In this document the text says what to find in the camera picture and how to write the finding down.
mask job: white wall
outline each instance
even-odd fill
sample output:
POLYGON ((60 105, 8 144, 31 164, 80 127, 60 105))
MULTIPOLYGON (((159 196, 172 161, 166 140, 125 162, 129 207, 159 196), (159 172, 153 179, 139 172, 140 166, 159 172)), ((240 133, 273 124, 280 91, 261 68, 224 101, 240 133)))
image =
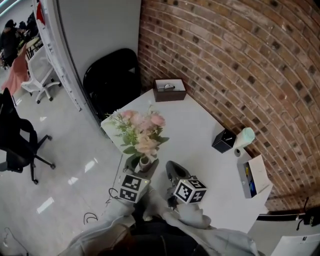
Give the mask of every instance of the white wall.
POLYGON ((282 236, 309 236, 320 234, 320 225, 311 227, 298 221, 259 221, 257 220, 248 235, 253 238, 259 251, 270 256, 277 247, 282 236))
POLYGON ((27 24, 29 15, 33 12, 32 0, 20 0, 13 7, 7 10, 0 16, 0 32, 5 28, 5 24, 8 20, 16 22, 16 26, 19 27, 20 22, 27 24))
POLYGON ((83 82, 89 66, 116 50, 138 53, 141 0, 59 0, 61 23, 83 82))

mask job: chair leg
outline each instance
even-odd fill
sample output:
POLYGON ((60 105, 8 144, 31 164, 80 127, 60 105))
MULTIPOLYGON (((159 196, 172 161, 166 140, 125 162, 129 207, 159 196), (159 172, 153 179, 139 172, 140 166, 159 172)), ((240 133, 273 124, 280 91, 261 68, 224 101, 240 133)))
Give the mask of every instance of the chair leg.
POLYGON ((35 168, 34 168, 34 163, 30 163, 30 170, 31 170, 31 180, 33 181, 34 184, 38 184, 39 181, 35 179, 35 168))
POLYGON ((52 137, 49 136, 49 135, 44 136, 44 137, 38 142, 38 145, 37 145, 38 148, 41 147, 41 145, 45 142, 46 139, 48 139, 49 141, 51 141, 51 140, 52 140, 52 137))
POLYGON ((36 158, 36 159, 40 160, 41 162, 45 163, 46 165, 50 166, 51 169, 55 169, 56 168, 56 165, 54 163, 49 163, 48 161, 44 160, 40 156, 35 155, 34 158, 36 158))

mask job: white table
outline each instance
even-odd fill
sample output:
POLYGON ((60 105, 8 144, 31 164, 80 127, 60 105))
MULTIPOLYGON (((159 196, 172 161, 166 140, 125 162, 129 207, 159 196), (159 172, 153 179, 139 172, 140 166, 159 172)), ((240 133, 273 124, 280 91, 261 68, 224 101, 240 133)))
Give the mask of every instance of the white table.
MULTIPOLYGON (((175 161, 208 187, 200 207, 211 218, 211 225, 247 233, 258 215, 265 212, 264 204, 272 184, 254 198, 245 198, 237 162, 243 163, 251 157, 244 149, 240 158, 234 155, 234 150, 221 154, 214 149, 212 142, 224 128, 189 95, 183 101, 155 102, 153 91, 150 90, 121 111, 136 110, 143 113, 150 104, 165 118, 166 126, 161 135, 170 137, 158 151, 159 165, 151 185, 164 196, 171 185, 165 166, 167 161, 175 161)), ((123 144, 122 138, 115 136, 119 132, 108 121, 104 120, 101 126, 118 149, 123 151, 125 147, 120 146, 123 144)))

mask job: black chair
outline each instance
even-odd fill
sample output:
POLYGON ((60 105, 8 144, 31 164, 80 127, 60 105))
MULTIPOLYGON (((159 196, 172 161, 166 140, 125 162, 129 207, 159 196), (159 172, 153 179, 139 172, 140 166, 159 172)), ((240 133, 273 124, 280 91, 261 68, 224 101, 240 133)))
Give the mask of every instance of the black chair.
POLYGON ((83 78, 83 89, 100 122, 140 96, 138 58, 120 49, 94 62, 83 78))
POLYGON ((31 179, 37 185, 39 182, 35 179, 34 159, 49 165, 51 169, 56 168, 54 163, 37 156, 38 149, 46 139, 51 141, 52 137, 46 135, 38 142, 34 127, 28 120, 18 116, 10 92, 5 88, 3 94, 0 94, 0 150, 6 152, 6 161, 0 163, 0 172, 22 173, 24 167, 30 165, 31 179), (30 134, 29 141, 20 135, 21 130, 30 134))

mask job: wooden box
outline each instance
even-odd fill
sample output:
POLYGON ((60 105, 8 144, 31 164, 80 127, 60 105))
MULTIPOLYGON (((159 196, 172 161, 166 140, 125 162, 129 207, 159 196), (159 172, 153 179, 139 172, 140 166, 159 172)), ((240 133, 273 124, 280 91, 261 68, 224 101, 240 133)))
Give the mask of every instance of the wooden box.
POLYGON ((187 95, 186 87, 182 79, 155 79, 153 82, 155 102, 183 101, 187 95), (166 85, 174 86, 174 89, 164 89, 166 85))

